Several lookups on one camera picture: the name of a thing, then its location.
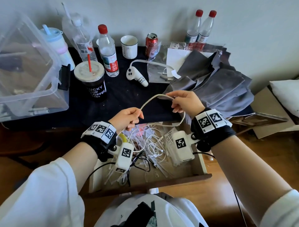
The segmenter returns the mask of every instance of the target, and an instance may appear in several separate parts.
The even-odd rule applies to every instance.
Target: gray fabric
[[[171,82],[164,94],[175,90],[194,91],[204,106],[217,109],[224,117],[240,112],[253,101],[249,89],[251,79],[230,66],[219,51],[209,58],[198,51],[191,52],[178,74],[181,78]]]

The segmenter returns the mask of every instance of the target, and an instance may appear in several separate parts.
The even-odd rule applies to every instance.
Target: plastic storage box
[[[31,20],[19,14],[0,35],[0,122],[68,109],[61,61]]]

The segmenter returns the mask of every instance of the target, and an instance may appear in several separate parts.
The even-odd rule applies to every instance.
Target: white pillow
[[[299,117],[299,80],[270,81],[270,85],[281,104]]]

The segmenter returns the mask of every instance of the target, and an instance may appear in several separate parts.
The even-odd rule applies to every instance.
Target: bottle label
[[[208,36],[203,36],[201,34],[198,34],[198,37],[197,37],[196,41],[199,42],[199,43],[206,43],[208,38],[209,38]]]
[[[187,33],[186,37],[185,37],[185,43],[195,43],[197,39],[197,36],[191,36]]]
[[[105,81],[95,87],[87,87],[89,93],[95,98],[101,98],[106,93]]]
[[[77,47],[82,54],[91,54],[93,52],[92,41],[87,43],[76,43]]]
[[[116,52],[111,56],[102,55],[104,66],[107,72],[118,71],[118,64],[116,59]]]

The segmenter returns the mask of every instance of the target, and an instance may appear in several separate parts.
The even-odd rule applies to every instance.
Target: soda can
[[[149,33],[145,39],[145,55],[154,57],[156,53],[158,36],[155,33]]]

